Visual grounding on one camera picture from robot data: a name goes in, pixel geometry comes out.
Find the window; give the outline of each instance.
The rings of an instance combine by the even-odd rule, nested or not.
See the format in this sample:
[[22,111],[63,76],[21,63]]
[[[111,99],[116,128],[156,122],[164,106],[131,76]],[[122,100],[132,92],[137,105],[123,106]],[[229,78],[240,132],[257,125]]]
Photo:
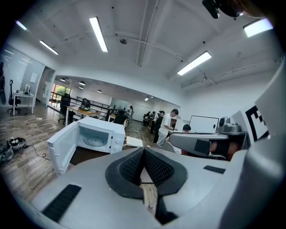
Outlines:
[[54,107],[60,108],[61,98],[65,94],[71,94],[71,89],[58,84],[54,84],[52,87],[52,91],[50,92],[49,104]]

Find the wooden floor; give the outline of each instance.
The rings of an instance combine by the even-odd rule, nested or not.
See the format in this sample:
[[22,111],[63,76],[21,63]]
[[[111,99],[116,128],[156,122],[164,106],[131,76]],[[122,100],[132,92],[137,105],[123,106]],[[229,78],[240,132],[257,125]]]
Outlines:
[[[34,117],[40,117],[42,120],[32,119]],[[30,122],[37,125],[38,129],[44,133],[41,134],[41,132],[36,131],[36,127],[30,127],[29,124],[23,125],[27,119],[31,119]],[[34,115],[29,111],[28,115],[10,116],[7,114],[7,109],[1,108],[0,142],[8,140],[12,136],[14,138],[22,137],[26,139],[28,145],[33,145],[36,148],[38,155],[45,153],[46,157],[50,158],[44,144],[46,144],[46,140],[64,128],[62,120],[59,123],[58,119],[59,113],[57,111],[45,107],[39,102],[36,102]],[[153,141],[154,138],[154,135],[148,132],[147,127],[142,126],[142,123],[137,121],[133,121],[126,128],[126,135],[145,141]],[[51,161],[38,157],[33,147],[28,147],[24,149],[22,155],[16,154],[12,160],[3,162],[0,165],[0,172],[10,190],[29,202],[44,186],[56,178]],[[156,191],[153,191],[156,187],[143,185],[142,188],[145,192],[152,192],[147,195],[152,202],[156,198]]]

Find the whiteboard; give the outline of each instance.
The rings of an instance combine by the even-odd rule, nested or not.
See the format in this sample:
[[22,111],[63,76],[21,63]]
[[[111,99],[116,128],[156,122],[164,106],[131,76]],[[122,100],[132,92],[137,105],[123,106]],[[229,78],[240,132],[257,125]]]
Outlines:
[[140,122],[143,122],[143,115],[144,114],[147,114],[149,111],[152,113],[152,110],[150,108],[140,106],[140,105],[134,105],[133,111],[134,111],[134,114],[133,114],[132,118],[134,120],[137,120]]
[[215,133],[219,119],[192,115],[189,125],[190,133]]

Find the white microwave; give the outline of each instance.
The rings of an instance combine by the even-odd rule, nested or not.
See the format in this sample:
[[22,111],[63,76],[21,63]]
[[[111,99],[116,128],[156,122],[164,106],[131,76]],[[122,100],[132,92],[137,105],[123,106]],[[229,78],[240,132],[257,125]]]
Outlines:
[[86,117],[67,125],[47,143],[54,169],[57,175],[61,175],[67,171],[77,146],[116,153],[122,150],[124,138],[123,125]]

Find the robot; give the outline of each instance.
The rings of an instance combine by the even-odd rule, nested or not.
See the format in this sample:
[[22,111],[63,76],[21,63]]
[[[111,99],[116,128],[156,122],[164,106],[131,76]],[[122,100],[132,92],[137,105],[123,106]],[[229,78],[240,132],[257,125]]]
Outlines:
[[[32,205],[17,201],[44,228],[246,227],[285,178],[285,75],[283,60],[253,106],[221,118],[216,134],[170,135],[171,144],[201,156],[210,141],[238,140],[241,150],[231,161],[129,149],[77,165],[46,186]],[[143,168],[158,189],[155,217],[139,188]]]

